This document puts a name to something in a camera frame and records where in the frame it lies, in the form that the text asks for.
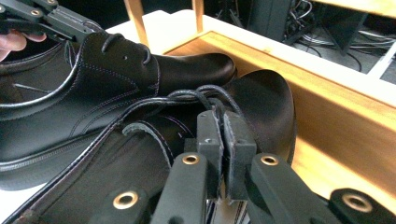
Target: dress shoe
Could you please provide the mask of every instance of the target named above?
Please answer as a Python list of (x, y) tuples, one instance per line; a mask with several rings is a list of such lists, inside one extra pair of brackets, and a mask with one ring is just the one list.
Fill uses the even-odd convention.
[[(224, 110), (234, 110), (245, 118), (255, 136), (257, 153), (275, 153), (291, 162), (296, 121), (291, 91), (283, 77), (262, 70), (233, 80), (225, 90), (239, 109), (228, 103), (228, 96), (210, 97), (221, 100)], [(161, 105), (164, 109), (140, 119), (136, 114), (143, 105)], [(124, 216), (128, 209), (115, 209), (113, 198), (107, 198), (131, 189), (143, 192), (142, 200), (149, 204), (148, 216), (142, 217), (148, 219), (136, 223), (149, 223), (173, 160), (185, 148), (196, 150), (194, 144), (186, 145), (186, 140), (196, 136), (197, 116), (206, 110), (211, 108), (175, 97), (133, 104), (5, 223), (114, 223), (109, 221), (115, 220), (111, 216)], [(110, 217), (103, 216), (107, 209), (113, 209)], [(116, 217), (117, 223), (133, 222), (131, 216), (126, 217), (123, 221)], [(217, 215), (212, 218), (215, 222), (210, 223), (218, 223)], [(225, 223), (234, 223), (239, 217), (233, 214), (226, 218), (229, 221)]]
[[(75, 60), (70, 53), (74, 48), (69, 47), (73, 67), (52, 91), (46, 83), (67, 70), (64, 63), (47, 67), (62, 56), (57, 48), (0, 65), (0, 82), (8, 84), (7, 99), (1, 97), (0, 103), (0, 189), (25, 189), (49, 181), (127, 105), (177, 89), (224, 85), (235, 75), (233, 61), (223, 54), (151, 55), (146, 46), (122, 35), (97, 33), (84, 40)], [(38, 70), (47, 71), (39, 88), (12, 81), (22, 73), (34, 77)], [(32, 99), (21, 89), (44, 95)]]

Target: metal grommet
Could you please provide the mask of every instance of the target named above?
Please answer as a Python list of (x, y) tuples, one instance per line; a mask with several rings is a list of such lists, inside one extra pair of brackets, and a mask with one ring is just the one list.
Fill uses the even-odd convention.
[(277, 158), (272, 156), (263, 156), (262, 163), (264, 163), (265, 165), (277, 165), (279, 161), (277, 160)]
[(34, 15), (34, 16), (38, 16), (38, 15), (40, 15), (40, 11), (39, 10), (32, 10), (32, 11), (30, 11), (30, 13), (32, 14), (32, 15)]
[(188, 165), (194, 165), (199, 162), (199, 157), (195, 155), (188, 155), (183, 157), (183, 162)]
[(373, 210), (371, 203), (358, 194), (347, 193), (343, 195), (342, 199), (346, 205), (357, 211), (369, 213)]
[(119, 194), (113, 201), (113, 206), (117, 209), (127, 209), (134, 206), (139, 200), (139, 196), (134, 191), (127, 191)]

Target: finger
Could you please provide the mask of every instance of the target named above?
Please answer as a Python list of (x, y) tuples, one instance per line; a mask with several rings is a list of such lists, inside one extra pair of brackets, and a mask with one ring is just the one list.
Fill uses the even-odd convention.
[(0, 49), (0, 62), (2, 62), (8, 54), (11, 52), (11, 50), (1, 50)]
[(44, 41), (47, 38), (46, 34), (43, 34), (43, 35), (27, 35), (27, 34), (23, 34), (23, 35), (26, 38), (28, 38), (28, 39), (30, 39), (32, 41), (35, 41), (35, 42), (42, 42), (42, 41)]
[(11, 31), (8, 35), (0, 35), (0, 49), (22, 50), (26, 47), (26, 38), (18, 31)]

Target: shoelace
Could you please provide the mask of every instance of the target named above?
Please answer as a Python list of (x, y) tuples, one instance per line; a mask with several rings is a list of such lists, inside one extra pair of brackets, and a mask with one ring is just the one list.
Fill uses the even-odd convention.
[[(102, 46), (102, 53), (106, 53), (108, 47), (110, 46), (110, 44), (114, 41), (117, 40), (119, 38), (123, 38), (122, 34), (114, 34), (114, 35), (110, 35), (105, 43)], [(146, 65), (149, 63), (149, 61), (151, 60), (151, 52), (149, 50), (149, 48), (146, 45), (143, 44), (138, 44), (139, 46), (141, 46), (145, 51), (146, 51), (146, 59), (143, 61), (143, 65)]]

